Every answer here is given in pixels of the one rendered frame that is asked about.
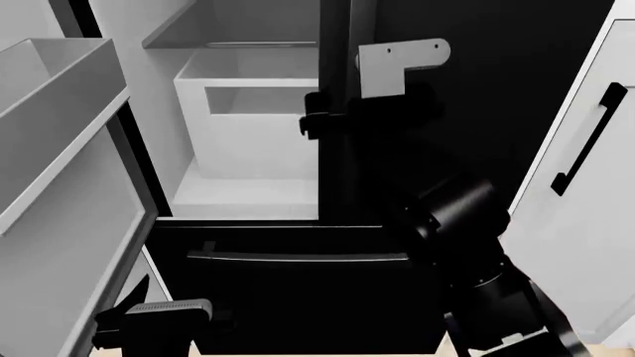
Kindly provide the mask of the white cabinet door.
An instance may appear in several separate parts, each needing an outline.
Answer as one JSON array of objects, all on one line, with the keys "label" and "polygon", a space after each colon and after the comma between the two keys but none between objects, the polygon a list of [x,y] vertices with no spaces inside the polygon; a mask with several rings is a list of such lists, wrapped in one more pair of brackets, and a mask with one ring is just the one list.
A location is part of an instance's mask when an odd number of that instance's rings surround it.
[{"label": "white cabinet door", "polygon": [[[563,196],[567,173],[605,108],[628,88]],[[615,0],[510,207],[514,264],[588,344],[635,349],[635,0]]]}]

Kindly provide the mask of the dark vertical fridge door handle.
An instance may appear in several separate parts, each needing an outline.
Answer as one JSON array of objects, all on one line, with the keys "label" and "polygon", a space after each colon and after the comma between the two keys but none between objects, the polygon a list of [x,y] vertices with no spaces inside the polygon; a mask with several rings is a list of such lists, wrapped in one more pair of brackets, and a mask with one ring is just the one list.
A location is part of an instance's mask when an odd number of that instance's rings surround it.
[{"label": "dark vertical fridge door handle", "polygon": [[[348,71],[349,65],[349,30],[351,0],[333,0],[340,5],[340,21],[337,32],[338,59],[336,63],[336,78],[333,80],[333,91],[336,94],[335,108],[344,110],[348,103]],[[334,140],[333,147],[336,148],[336,178],[334,185],[336,198],[333,199],[337,206],[337,224],[354,225],[358,219],[356,204],[356,183],[355,165],[349,143],[349,136],[346,133],[339,134]]]}]

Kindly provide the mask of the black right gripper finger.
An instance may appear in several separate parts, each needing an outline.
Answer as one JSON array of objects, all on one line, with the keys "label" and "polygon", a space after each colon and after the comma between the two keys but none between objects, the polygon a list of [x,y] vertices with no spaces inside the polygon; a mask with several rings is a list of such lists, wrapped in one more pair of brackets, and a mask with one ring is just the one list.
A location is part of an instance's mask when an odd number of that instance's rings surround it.
[{"label": "black right gripper finger", "polygon": [[329,133],[340,131],[345,119],[345,114],[310,113],[300,118],[300,132],[302,136],[306,136],[309,140],[317,140]]},{"label": "black right gripper finger", "polygon": [[324,113],[329,109],[329,94],[325,91],[314,91],[305,95],[305,112]]}]

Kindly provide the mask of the white fridge shelf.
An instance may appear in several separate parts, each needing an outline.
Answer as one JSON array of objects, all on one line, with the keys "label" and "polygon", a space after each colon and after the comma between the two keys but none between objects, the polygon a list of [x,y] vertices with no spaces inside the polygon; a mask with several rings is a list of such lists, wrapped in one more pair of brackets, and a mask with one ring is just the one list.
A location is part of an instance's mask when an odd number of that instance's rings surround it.
[{"label": "white fridge shelf", "polygon": [[320,0],[190,0],[142,41],[146,50],[316,47]]}]

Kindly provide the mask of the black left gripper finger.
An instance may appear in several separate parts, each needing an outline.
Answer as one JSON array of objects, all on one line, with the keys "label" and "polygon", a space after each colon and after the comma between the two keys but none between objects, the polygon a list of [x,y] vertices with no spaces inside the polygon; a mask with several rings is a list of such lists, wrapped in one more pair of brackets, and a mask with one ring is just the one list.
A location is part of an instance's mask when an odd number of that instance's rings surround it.
[{"label": "black left gripper finger", "polygon": [[96,349],[117,349],[124,347],[121,327],[126,312],[125,307],[109,308],[100,312],[94,318],[97,323],[92,337],[93,347]]},{"label": "black left gripper finger", "polygon": [[143,279],[135,286],[135,288],[128,294],[125,299],[121,300],[114,306],[117,310],[129,310],[134,305],[145,302],[148,288],[150,283],[150,277],[146,274]]}]

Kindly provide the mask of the black fridge door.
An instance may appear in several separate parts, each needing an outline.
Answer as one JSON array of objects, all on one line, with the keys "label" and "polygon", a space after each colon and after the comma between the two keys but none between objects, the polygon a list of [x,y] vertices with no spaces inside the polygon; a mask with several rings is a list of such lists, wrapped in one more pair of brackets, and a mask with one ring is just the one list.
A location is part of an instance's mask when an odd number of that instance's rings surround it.
[{"label": "black fridge door", "polygon": [[[351,0],[348,100],[355,50],[441,38],[450,58],[409,73],[445,105],[419,136],[474,166],[505,204],[515,198],[615,0]],[[334,111],[340,5],[320,0],[319,88]]]}]

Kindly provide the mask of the white fridge crisper drawer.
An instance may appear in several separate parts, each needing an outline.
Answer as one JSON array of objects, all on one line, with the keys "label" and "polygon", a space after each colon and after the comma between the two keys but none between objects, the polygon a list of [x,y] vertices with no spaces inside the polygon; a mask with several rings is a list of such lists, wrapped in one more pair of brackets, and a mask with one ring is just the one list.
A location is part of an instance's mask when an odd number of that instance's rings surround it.
[{"label": "white fridge crisper drawer", "polygon": [[205,178],[318,177],[318,145],[299,128],[317,49],[198,50],[174,86]]}]

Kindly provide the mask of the fridge body white interior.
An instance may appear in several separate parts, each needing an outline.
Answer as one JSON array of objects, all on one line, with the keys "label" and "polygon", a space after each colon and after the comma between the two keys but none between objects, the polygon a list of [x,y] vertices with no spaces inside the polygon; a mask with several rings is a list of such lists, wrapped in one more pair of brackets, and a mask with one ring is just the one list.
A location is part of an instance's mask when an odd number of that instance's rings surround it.
[{"label": "fridge body white interior", "polygon": [[178,219],[318,219],[314,180],[205,178],[194,155],[174,79],[198,50],[146,50],[142,41],[190,0],[65,0],[85,38],[113,42],[127,86],[121,120],[160,208]]}]

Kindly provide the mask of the white fridge door bin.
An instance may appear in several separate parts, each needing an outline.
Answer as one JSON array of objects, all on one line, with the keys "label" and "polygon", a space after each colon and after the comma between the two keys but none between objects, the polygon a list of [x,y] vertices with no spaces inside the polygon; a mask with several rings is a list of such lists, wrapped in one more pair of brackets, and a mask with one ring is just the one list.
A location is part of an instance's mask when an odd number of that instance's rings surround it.
[{"label": "white fridge door bin", "polygon": [[129,97],[109,39],[29,38],[0,52],[0,237]]}]

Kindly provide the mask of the open fridge door white lining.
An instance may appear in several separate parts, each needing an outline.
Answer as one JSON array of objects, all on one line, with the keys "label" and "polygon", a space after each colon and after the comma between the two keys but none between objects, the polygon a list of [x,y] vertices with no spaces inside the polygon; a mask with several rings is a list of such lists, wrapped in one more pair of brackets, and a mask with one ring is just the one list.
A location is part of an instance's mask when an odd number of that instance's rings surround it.
[{"label": "open fridge door white lining", "polygon": [[[0,0],[0,52],[29,38],[84,38],[65,0]],[[128,100],[0,237],[0,357],[89,357],[95,316],[148,272],[161,212]]]}]

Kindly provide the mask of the black freezer drawer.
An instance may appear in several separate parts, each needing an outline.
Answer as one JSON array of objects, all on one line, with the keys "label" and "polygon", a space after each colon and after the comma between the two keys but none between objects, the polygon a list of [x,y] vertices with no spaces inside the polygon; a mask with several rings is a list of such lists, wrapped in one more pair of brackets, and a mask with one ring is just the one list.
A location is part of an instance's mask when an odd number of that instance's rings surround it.
[{"label": "black freezer drawer", "polygon": [[405,253],[385,228],[160,220],[146,246],[174,299],[234,311],[234,328],[197,338],[205,355],[428,354],[445,335],[436,277],[412,261],[272,264],[190,259],[218,252]]}]

